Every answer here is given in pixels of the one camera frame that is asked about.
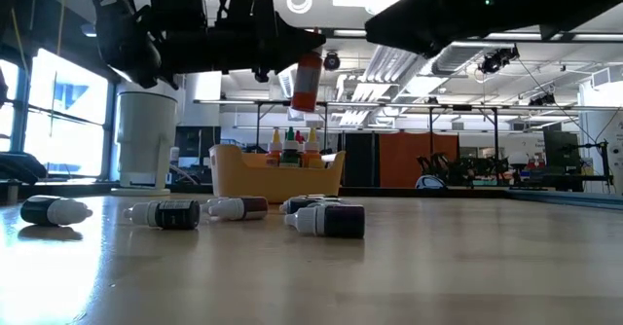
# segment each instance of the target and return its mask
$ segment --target wooden table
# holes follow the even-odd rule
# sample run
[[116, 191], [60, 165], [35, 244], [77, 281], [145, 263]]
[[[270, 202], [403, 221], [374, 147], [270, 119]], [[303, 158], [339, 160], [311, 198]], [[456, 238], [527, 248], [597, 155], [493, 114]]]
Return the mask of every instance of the wooden table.
[[[201, 198], [202, 196], [183, 196]], [[194, 232], [84, 198], [71, 228], [0, 208], [0, 323], [621, 324], [623, 215], [497, 199], [352, 199], [365, 240], [277, 213]]]

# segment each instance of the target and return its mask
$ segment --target black bottle label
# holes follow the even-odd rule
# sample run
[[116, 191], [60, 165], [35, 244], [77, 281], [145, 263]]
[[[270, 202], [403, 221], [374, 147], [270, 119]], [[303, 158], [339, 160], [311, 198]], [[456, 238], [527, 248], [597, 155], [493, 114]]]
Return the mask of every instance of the black bottle label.
[[360, 205], [331, 205], [324, 210], [324, 234], [332, 237], [363, 238], [365, 210]]
[[193, 199], [162, 201], [156, 208], [156, 224], [163, 229], [192, 230], [200, 220], [199, 202]]
[[56, 224], [50, 222], [48, 219], [48, 208], [50, 208], [50, 206], [58, 199], [60, 198], [42, 195], [27, 199], [21, 206], [19, 215], [21, 216], [21, 219], [28, 223], [55, 227]]

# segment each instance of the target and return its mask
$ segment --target window frame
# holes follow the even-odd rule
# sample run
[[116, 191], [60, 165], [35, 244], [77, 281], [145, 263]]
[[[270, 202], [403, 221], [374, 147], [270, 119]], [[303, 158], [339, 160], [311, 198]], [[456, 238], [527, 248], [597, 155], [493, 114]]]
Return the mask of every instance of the window frame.
[[[25, 62], [27, 64], [28, 71], [32, 73], [33, 67], [33, 55], [26, 54]], [[2, 53], [0, 54], [0, 59], [6, 60], [18, 66], [18, 88], [16, 90], [16, 98], [14, 100], [8, 100], [7, 104], [13, 105], [14, 108], [14, 118], [13, 118], [13, 128], [11, 134], [11, 148], [9, 151], [12, 152], [23, 152], [24, 144], [25, 144], [25, 136], [26, 136], [26, 128], [28, 125], [28, 113], [39, 112], [47, 114], [48, 116], [52, 116], [54, 119], [64, 119], [67, 121], [73, 121], [80, 124], [89, 124], [94, 126], [101, 126], [103, 129], [103, 149], [102, 149], [102, 159], [101, 159], [101, 169], [99, 175], [83, 175], [83, 174], [67, 174], [67, 173], [54, 173], [50, 174], [51, 178], [62, 178], [62, 179], [70, 179], [70, 178], [96, 178], [107, 180], [110, 175], [110, 163], [111, 163], [111, 151], [112, 146], [114, 145], [114, 134], [113, 134], [113, 122], [114, 122], [114, 112], [115, 112], [115, 103], [116, 103], [116, 91], [117, 85], [116, 81], [107, 78], [106, 76], [102, 76], [101, 74], [89, 69], [86, 66], [78, 64], [72, 61], [69, 58], [64, 56], [60, 56], [81, 68], [84, 68], [104, 79], [108, 82], [107, 94], [106, 94], [106, 110], [105, 110], [105, 120], [104, 124], [95, 123], [89, 120], [82, 119], [80, 117], [68, 115], [62, 112], [58, 112], [54, 110], [54, 114], [52, 110], [41, 108], [38, 106], [34, 106], [29, 104], [29, 96], [30, 96], [30, 83], [28, 81], [28, 77], [26, 76], [26, 72], [24, 70], [23, 62], [20, 57], [19, 52], [11, 49], [10, 47], [3, 47]]]

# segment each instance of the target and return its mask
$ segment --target yellow plastic bin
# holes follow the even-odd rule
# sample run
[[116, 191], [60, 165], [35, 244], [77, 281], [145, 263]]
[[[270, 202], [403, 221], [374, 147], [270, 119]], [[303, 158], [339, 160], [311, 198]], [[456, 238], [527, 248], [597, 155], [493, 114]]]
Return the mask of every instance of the yellow plastic bin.
[[258, 196], [281, 203], [298, 195], [337, 195], [345, 152], [339, 152], [326, 169], [276, 168], [249, 161], [236, 145], [215, 145], [210, 149], [212, 185], [219, 197]]

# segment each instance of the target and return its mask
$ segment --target small bottle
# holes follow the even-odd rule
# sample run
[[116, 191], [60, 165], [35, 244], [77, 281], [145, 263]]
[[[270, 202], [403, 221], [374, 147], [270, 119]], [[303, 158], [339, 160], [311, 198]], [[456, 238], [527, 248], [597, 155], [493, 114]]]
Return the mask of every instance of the small bottle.
[[283, 153], [279, 161], [280, 167], [301, 166], [301, 154], [299, 154], [299, 143], [294, 140], [294, 129], [292, 126], [288, 129], [288, 133], [283, 142]]
[[310, 130], [310, 136], [303, 149], [303, 167], [324, 168], [322, 156], [320, 156], [320, 144], [316, 141], [314, 128]]
[[342, 204], [347, 203], [346, 201], [339, 199], [338, 197], [329, 197], [325, 195], [307, 195], [287, 200], [279, 207], [279, 211], [285, 214], [293, 214], [303, 207], [307, 207], [318, 202], [334, 202]]
[[283, 145], [281, 144], [281, 139], [279, 139], [279, 130], [275, 129], [273, 141], [269, 143], [269, 153], [266, 154], [266, 165], [279, 166], [282, 151]]
[[23, 203], [19, 214], [28, 223], [55, 227], [82, 223], [93, 212], [75, 199], [37, 195]]
[[299, 60], [294, 81], [291, 107], [297, 111], [313, 112], [318, 96], [320, 73], [322, 72], [322, 47], [304, 54]]
[[265, 198], [219, 198], [209, 199], [202, 205], [202, 211], [211, 216], [241, 221], [264, 219], [269, 212], [269, 203]]
[[126, 209], [124, 216], [135, 225], [166, 230], [192, 230], [199, 224], [200, 204], [194, 199], [141, 202]]
[[342, 238], [363, 238], [366, 223], [363, 206], [334, 202], [300, 208], [285, 215], [284, 221], [301, 234]]
[[168, 153], [168, 162], [179, 166], [179, 148], [177, 146], [173, 146]]
[[301, 135], [300, 130], [296, 131], [296, 134], [294, 135], [294, 140], [296, 140], [296, 142], [299, 143], [299, 154], [303, 156], [303, 143], [305, 142], [305, 139], [303, 138], [303, 135]]

